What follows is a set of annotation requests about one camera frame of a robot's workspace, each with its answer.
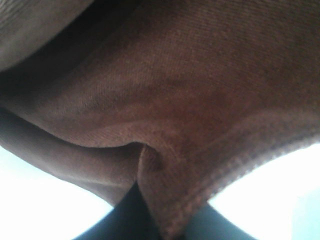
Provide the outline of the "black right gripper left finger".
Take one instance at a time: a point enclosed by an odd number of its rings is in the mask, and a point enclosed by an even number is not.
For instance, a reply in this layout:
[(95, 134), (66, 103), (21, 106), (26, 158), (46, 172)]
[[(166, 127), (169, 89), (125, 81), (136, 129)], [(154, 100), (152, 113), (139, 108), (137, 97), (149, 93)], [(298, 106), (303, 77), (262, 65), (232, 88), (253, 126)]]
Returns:
[(115, 208), (76, 240), (159, 240), (160, 233), (134, 183)]

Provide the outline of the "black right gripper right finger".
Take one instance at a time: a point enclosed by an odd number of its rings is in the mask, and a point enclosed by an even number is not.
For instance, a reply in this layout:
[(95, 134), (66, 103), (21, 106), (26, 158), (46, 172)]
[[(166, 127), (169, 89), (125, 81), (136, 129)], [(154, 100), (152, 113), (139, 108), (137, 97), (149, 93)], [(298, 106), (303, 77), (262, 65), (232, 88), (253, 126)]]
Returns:
[(247, 234), (224, 218), (208, 203), (189, 220), (185, 240), (246, 240)]

